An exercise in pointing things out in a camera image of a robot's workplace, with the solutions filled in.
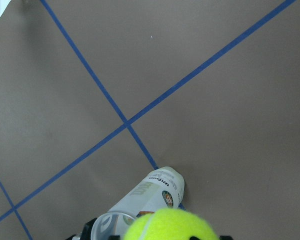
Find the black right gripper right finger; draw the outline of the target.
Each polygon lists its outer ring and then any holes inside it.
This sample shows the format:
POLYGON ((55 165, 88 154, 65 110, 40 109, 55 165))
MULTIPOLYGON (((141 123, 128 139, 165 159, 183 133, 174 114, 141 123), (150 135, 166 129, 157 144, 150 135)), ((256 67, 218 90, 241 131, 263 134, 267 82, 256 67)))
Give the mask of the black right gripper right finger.
POLYGON ((230 235, 220 235, 219 240, 234 240, 230 235))

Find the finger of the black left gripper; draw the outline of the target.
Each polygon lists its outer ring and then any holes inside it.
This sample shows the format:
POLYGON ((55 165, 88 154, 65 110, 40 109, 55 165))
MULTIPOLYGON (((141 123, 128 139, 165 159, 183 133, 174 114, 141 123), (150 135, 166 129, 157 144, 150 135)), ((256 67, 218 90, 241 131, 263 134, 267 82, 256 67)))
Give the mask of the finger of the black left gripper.
POLYGON ((80 233, 73 234, 70 237, 66 238, 66 240, 91 240, 91 232, 96 220, 97 218, 93 218, 92 220, 86 222, 80 233))

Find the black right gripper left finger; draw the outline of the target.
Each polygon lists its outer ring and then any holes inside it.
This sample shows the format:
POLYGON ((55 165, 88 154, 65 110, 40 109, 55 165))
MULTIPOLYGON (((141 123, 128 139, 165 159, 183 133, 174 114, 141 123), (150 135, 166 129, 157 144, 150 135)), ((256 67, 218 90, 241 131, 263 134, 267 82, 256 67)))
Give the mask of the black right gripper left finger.
POLYGON ((110 235, 108 237, 108 240, 121 240, 121 236, 120 235, 110 235))

